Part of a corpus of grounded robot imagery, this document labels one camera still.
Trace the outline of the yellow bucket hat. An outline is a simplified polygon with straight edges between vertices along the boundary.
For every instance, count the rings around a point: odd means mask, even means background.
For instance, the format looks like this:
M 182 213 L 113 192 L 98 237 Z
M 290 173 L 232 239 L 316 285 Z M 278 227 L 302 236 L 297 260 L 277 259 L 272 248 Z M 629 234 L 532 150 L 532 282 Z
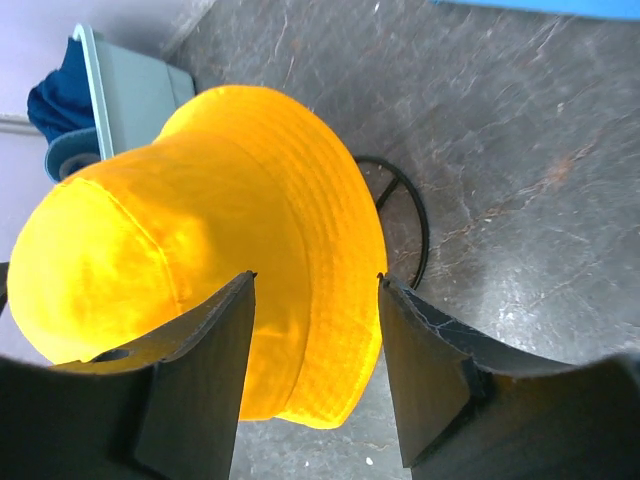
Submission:
M 341 426 L 381 347 L 381 223 L 347 147 L 267 87 L 207 90 L 149 145 L 56 185 L 19 233 L 11 315 L 49 361 L 87 361 L 253 271 L 244 421 Z

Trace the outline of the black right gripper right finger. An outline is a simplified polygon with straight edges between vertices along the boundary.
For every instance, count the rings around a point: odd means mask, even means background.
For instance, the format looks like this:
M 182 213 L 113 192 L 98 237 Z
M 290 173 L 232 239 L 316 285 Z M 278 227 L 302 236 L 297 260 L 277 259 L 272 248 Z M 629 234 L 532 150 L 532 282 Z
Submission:
M 397 279 L 380 325 L 402 463 L 415 479 L 635 479 L 639 357 L 583 365 L 511 347 Z

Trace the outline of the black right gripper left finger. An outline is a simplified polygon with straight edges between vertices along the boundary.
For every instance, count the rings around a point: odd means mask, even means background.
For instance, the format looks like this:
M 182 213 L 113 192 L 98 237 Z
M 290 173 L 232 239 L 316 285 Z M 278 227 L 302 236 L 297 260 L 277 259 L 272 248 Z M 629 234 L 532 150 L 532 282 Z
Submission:
M 225 479 L 254 324 L 245 272 L 94 359 L 1 362 L 5 479 Z

